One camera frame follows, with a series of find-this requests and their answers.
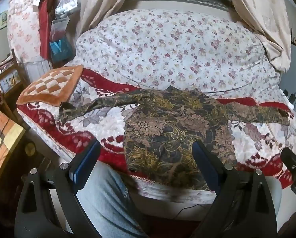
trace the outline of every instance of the person's leg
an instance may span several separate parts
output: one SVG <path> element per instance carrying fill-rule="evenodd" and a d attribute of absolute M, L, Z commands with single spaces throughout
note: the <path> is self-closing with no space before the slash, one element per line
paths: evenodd
<path fill-rule="evenodd" d="M 141 213 L 120 175 L 109 165 L 97 161 L 84 189 L 77 192 L 77 198 L 103 238 L 148 237 L 138 224 Z"/>
<path fill-rule="evenodd" d="M 265 178 L 271 193 L 272 202 L 274 203 L 275 213 L 277 216 L 281 202 L 281 195 L 283 193 L 281 183 L 278 179 L 272 176 L 265 176 Z"/>

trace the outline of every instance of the blue gripper pad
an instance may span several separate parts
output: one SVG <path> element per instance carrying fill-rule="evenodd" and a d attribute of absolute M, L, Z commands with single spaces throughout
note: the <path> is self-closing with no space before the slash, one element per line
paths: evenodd
<path fill-rule="evenodd" d="M 224 174 L 222 167 L 224 165 L 216 155 L 208 151 L 201 141 L 193 143 L 192 155 L 209 189 L 218 195 L 221 191 L 221 176 Z"/>
<path fill-rule="evenodd" d="M 70 162 L 69 178 L 77 192 L 84 188 L 101 152 L 98 140 L 92 140 L 85 150 L 77 154 Z"/>

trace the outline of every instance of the wooden chair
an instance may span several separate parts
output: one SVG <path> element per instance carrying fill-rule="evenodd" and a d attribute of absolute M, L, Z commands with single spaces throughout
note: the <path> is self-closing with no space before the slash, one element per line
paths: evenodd
<path fill-rule="evenodd" d="M 20 81 L 18 83 L 15 83 L 16 80 L 13 77 L 13 81 L 15 84 L 6 93 L 4 93 L 4 91 L 1 90 L 0 88 L 0 99 L 1 99 L 1 106 L 5 109 L 5 113 L 7 114 L 7 116 L 10 119 L 12 119 L 14 122 L 18 122 L 17 117 L 11 111 L 9 105 L 6 102 L 6 99 L 11 97 L 11 95 L 14 94 L 15 91 L 19 90 L 19 88 L 25 89 L 28 85 L 25 81 L 25 78 L 21 74 L 16 56 L 14 54 L 14 50 L 12 49 L 11 55 L 7 59 L 5 59 L 3 62 L 0 62 L 0 81 L 3 80 L 10 73 L 15 71 L 17 71 L 18 73 Z"/>

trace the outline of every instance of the blue bag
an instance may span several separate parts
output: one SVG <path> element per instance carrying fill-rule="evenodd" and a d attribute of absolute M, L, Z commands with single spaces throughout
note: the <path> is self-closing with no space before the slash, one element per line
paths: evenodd
<path fill-rule="evenodd" d="M 58 62 L 73 57 L 73 51 L 71 45 L 66 39 L 66 36 L 61 38 L 59 41 L 50 42 L 50 48 L 53 62 Z"/>

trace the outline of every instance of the picture on wall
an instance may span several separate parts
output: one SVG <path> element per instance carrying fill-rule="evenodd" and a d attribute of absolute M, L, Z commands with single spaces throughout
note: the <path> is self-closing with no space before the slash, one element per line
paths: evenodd
<path fill-rule="evenodd" d="M 0 29 L 7 26 L 8 11 L 4 11 L 0 14 Z"/>

